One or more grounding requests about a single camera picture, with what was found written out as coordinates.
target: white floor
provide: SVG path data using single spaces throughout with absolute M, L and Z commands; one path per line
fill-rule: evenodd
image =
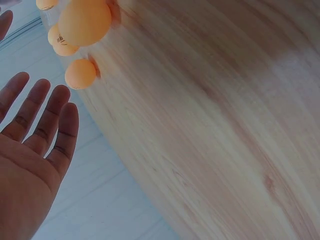
M 0 51 L 0 87 L 19 71 L 29 72 L 31 80 L 0 127 L 11 120 L 37 79 L 49 79 L 52 88 L 64 83 L 64 71 L 42 25 Z M 33 240 L 179 239 L 118 159 L 74 91 L 71 101 L 80 115 L 75 156 Z

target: hand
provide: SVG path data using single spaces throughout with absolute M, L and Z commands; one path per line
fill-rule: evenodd
M 0 16 L 0 39 L 12 22 L 12 12 Z M 0 122 L 29 80 L 20 72 L 0 91 Z M 47 216 L 74 154 L 79 117 L 68 103 L 70 91 L 57 86 L 34 133 L 26 137 L 50 83 L 33 86 L 12 122 L 0 133 L 0 239 L 29 240 Z M 55 133 L 53 150 L 44 158 Z

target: knuckle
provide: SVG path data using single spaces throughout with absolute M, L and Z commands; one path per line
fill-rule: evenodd
M 57 150 L 58 152 L 66 156 L 68 159 L 70 159 L 70 153 L 68 153 L 68 151 L 64 147 L 54 146 L 53 149 Z
M 46 142 L 49 141 L 49 135 L 48 133 L 41 127 L 37 127 L 35 130 L 34 130 L 34 134 L 35 135 L 38 135 L 39 137 L 43 138 Z
M 21 125 L 24 129 L 28 129 L 29 122 L 25 117 L 23 117 L 21 115 L 17 115 L 17 116 L 15 116 L 14 121 L 16 123 L 18 123 L 19 125 Z

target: light wooden board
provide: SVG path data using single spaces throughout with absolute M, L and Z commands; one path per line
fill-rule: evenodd
M 96 62 L 79 94 L 182 238 L 320 239 L 319 3 L 118 5 L 62 62 Z

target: ping pong ball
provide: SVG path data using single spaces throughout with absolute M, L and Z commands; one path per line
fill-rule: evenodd
M 95 81 L 97 72 L 94 64 L 87 59 L 77 59 L 65 71 L 65 82 L 72 89 L 85 89 Z
M 58 24 L 53 25 L 48 32 L 48 42 L 51 45 L 54 45 L 57 39 L 59 38 L 59 35 L 60 35 L 60 31 L 58 28 Z
M 49 9 L 52 9 L 56 5 L 58 5 L 59 0 L 36 0 L 35 4 L 36 6 L 43 11 L 47 11 Z
M 111 25 L 111 11 L 102 1 L 73 0 L 62 11 L 58 27 L 63 38 L 75 46 L 100 41 Z
M 78 51 L 78 49 L 78 46 L 73 46 L 70 44 L 61 44 L 59 42 L 54 43 L 53 45 L 53 50 L 55 51 L 55 53 L 62 57 L 71 56 L 75 54 Z

